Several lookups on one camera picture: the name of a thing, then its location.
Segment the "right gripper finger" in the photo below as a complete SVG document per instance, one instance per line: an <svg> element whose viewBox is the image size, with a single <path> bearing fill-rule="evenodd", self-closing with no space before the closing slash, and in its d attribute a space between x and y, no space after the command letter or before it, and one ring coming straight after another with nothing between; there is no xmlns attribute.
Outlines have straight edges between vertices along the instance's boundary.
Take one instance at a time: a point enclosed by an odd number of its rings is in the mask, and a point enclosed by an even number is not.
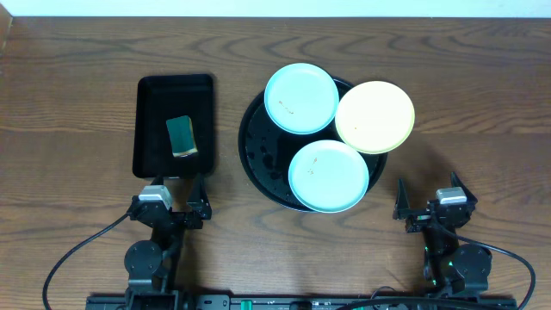
<svg viewBox="0 0 551 310"><path fill-rule="evenodd" d="M467 198L468 203L477 203L478 199L472 194L472 192L466 187L466 185L461 181L457 174L452 171L450 175L451 185L453 187L459 187L462 189L464 195Z"/></svg>
<svg viewBox="0 0 551 310"><path fill-rule="evenodd" d="M398 194L393 210L394 220L404 220L409 216L410 203L408 201L408 195L406 193L406 186L402 179L398 181Z"/></svg>

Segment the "green yellow sponge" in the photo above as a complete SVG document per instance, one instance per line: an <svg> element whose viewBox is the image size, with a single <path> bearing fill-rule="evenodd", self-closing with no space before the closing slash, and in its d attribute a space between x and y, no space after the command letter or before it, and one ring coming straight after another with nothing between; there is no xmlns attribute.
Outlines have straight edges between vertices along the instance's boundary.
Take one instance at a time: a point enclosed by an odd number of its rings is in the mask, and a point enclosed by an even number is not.
<svg viewBox="0 0 551 310"><path fill-rule="evenodd" d="M193 123L188 115L166 121L170 145L174 158L184 158L197 153Z"/></svg>

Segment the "yellow plate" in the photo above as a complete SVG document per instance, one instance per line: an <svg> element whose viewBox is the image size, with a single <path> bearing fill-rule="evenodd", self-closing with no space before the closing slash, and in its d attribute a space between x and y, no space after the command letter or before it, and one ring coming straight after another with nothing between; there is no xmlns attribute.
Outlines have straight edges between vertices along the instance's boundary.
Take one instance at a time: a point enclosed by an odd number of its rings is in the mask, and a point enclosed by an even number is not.
<svg viewBox="0 0 551 310"><path fill-rule="evenodd" d="M339 138L366 154L392 151L408 138L415 122L412 99L384 81L358 84L340 100L335 117Z"/></svg>

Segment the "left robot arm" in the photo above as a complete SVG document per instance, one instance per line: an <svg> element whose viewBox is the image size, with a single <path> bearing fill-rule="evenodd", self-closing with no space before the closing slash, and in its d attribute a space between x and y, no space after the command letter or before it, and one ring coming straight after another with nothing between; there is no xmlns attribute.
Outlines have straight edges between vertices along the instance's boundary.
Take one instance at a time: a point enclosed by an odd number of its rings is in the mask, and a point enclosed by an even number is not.
<svg viewBox="0 0 551 310"><path fill-rule="evenodd" d="M173 198L162 177L156 177L132 199L128 214L152 229L148 240L132 245L124 259L129 289L141 294L165 294L174 287L183 236L201 229L210 220L212 209L204 188L203 175L195 176L187 200L189 211L175 211Z"/></svg>

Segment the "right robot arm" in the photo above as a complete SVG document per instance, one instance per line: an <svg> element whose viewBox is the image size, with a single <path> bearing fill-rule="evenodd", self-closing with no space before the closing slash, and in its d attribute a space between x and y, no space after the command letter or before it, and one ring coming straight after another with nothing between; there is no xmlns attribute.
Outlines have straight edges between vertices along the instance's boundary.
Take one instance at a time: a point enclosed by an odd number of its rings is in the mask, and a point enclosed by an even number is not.
<svg viewBox="0 0 551 310"><path fill-rule="evenodd" d="M406 223L407 233L424 236L424 278L433 284L427 296L477 299L488 290L492 254L480 245L461 245L455 236L470 221L478 200L455 173L450 180L449 188L439 189L419 209L410 207L405 183L399 180L393 218Z"/></svg>

